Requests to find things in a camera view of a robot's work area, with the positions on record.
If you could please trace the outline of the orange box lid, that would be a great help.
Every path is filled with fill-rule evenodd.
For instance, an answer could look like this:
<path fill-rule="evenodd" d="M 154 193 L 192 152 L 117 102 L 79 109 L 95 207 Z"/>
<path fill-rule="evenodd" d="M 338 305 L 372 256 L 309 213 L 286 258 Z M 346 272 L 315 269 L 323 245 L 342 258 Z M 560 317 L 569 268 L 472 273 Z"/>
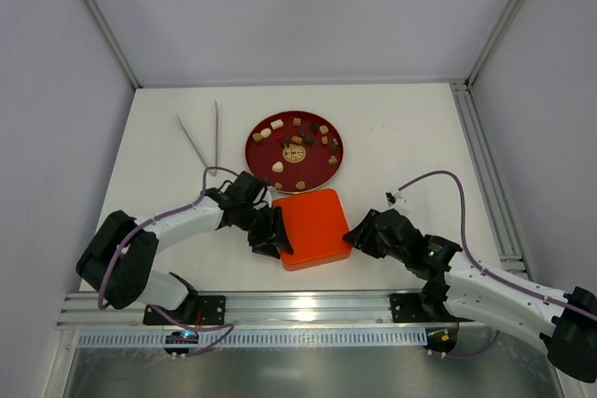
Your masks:
<path fill-rule="evenodd" d="M 343 240 L 349 232 L 338 193 L 330 188 L 276 199 L 283 212 L 293 253 L 281 253 L 287 271 L 314 268 L 347 259 L 352 246 Z"/>

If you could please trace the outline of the metal tweezers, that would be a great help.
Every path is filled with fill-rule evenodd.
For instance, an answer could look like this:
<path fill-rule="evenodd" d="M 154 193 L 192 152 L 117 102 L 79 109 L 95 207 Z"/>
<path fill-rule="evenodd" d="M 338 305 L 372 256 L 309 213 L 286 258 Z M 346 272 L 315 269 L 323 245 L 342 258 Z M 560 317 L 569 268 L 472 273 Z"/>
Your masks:
<path fill-rule="evenodd" d="M 205 107 L 187 107 L 175 115 L 179 129 L 195 151 L 208 174 L 215 177 L 214 166 L 220 156 L 219 104 L 211 102 Z"/>

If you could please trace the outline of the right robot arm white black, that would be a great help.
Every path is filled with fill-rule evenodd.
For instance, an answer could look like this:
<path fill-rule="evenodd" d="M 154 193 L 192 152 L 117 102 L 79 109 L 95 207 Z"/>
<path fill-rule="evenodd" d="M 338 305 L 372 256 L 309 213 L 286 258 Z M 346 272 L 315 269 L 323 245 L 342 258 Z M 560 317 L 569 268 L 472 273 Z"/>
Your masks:
<path fill-rule="evenodd" d="M 398 211 L 371 210 L 343 236 L 376 259 L 390 256 L 423 280 L 423 312 L 483 323 L 546 354 L 567 376 L 596 380 L 596 296 L 540 285 L 471 259 L 455 242 L 424 235 Z"/>

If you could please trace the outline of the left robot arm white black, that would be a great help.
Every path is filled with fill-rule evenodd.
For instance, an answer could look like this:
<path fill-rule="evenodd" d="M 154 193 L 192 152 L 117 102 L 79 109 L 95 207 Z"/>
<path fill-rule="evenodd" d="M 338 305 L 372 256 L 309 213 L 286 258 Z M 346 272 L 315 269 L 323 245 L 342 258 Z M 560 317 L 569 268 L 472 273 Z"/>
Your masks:
<path fill-rule="evenodd" d="M 255 254 L 278 259 L 294 252 L 283 211 L 273 204 L 267 183 L 241 172 L 219 187 L 203 185 L 192 201 L 150 217 L 110 213 L 80 256 L 76 274 L 97 292 L 99 309 L 125 309 L 140 302 L 178 310 L 195 291 L 180 276 L 156 271 L 156 256 L 228 227 L 244 231 Z"/>

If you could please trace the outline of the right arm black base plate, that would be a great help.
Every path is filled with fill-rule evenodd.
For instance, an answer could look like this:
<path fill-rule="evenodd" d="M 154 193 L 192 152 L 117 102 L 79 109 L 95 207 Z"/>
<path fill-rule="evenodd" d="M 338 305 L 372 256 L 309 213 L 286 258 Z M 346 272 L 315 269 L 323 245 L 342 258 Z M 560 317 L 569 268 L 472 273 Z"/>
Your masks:
<path fill-rule="evenodd" d="M 432 314 L 423 308 L 418 292 L 388 295 L 393 323 L 455 323 L 456 318 L 446 312 Z"/>

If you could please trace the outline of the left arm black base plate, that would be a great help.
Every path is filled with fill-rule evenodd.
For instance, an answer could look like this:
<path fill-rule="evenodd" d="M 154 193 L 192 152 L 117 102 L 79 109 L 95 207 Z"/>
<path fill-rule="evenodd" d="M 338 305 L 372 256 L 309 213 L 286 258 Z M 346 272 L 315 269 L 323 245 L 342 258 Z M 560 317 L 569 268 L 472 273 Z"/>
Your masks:
<path fill-rule="evenodd" d="M 225 320 L 224 295 L 200 295 L 191 292 L 176 309 L 164 309 L 172 320 L 188 326 L 221 325 Z"/>

